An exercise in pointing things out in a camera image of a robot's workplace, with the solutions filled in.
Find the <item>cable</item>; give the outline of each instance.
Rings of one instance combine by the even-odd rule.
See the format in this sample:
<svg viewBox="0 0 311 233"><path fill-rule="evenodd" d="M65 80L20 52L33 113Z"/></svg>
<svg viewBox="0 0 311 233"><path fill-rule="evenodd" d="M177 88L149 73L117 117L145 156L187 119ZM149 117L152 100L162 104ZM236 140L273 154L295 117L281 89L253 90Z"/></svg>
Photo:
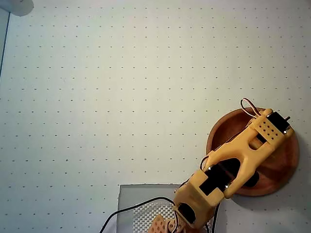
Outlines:
<svg viewBox="0 0 311 233"><path fill-rule="evenodd" d="M236 136L238 136L240 133L242 133L247 127L245 127L244 129L242 129L241 131L237 132L235 135L233 135L232 137L230 137L228 140L226 140L224 143L228 143L230 141L232 141ZM209 157L209 155L203 157L201 164L200 164L200 169L203 170L203 162Z"/></svg>
<svg viewBox="0 0 311 233"><path fill-rule="evenodd" d="M135 209L135 208L138 208L138 207L140 207L140 206L142 206L142 205L148 204L148 203L150 203L150 202L152 202L152 201L155 201L155 200L166 200L166 201L168 201L168 202L170 202L171 204L174 205L174 202L173 202L171 199L169 199L169 198L166 198L166 197L156 197L156 198L152 198L152 199L150 199L150 200L144 201L144 202L142 202L142 203L140 203L140 204L136 204L136 205L133 205L133 206L130 206L130 207L127 207L127 208L118 210L118 211L116 211L116 212L113 212L113 213L107 218L106 222L104 223L104 225L103 225L102 229L99 231L99 233L103 233L103 231L104 231L104 229L106 228L108 222L111 220L111 218L112 218L114 215L117 215L117 214L119 214L119 213L122 213L122 212L125 212L125 211L128 211L128 210L133 210L133 209ZM172 233L174 233L174 232L176 231L177 225L178 225L178 218L177 218L177 216L176 216L176 211L174 211L174 214L175 214L175 218L177 219L177 220L176 220L176 223L177 223L177 224L175 225L175 229L174 229L174 231L173 231Z"/></svg>
<svg viewBox="0 0 311 233"><path fill-rule="evenodd" d="M212 232L211 233L215 233L215 227L216 227L216 221L217 221L217 214L218 214L219 206L220 206L220 203L215 208L213 225L212 225Z"/></svg>
<svg viewBox="0 0 311 233"><path fill-rule="evenodd" d="M186 180L186 181L184 181L178 188L180 188L181 186L183 186L185 183L187 183L189 181L189 178Z"/></svg>
<svg viewBox="0 0 311 233"><path fill-rule="evenodd" d="M205 224L205 228L206 228L206 233L209 233L209 229L208 229L208 225Z"/></svg>
<svg viewBox="0 0 311 233"><path fill-rule="evenodd" d="M255 115L250 114L250 113L245 109L245 107L243 106L243 101L246 101L246 102L251 106L251 108L253 109ZM261 116L261 114L260 114L260 112L258 111L258 109L254 106L254 104L253 104L249 99L247 99L247 98L242 98L240 104L241 104L242 110L243 110L246 114L248 114L249 116L251 116L251 117L253 117L253 118L257 118L257 117Z"/></svg>

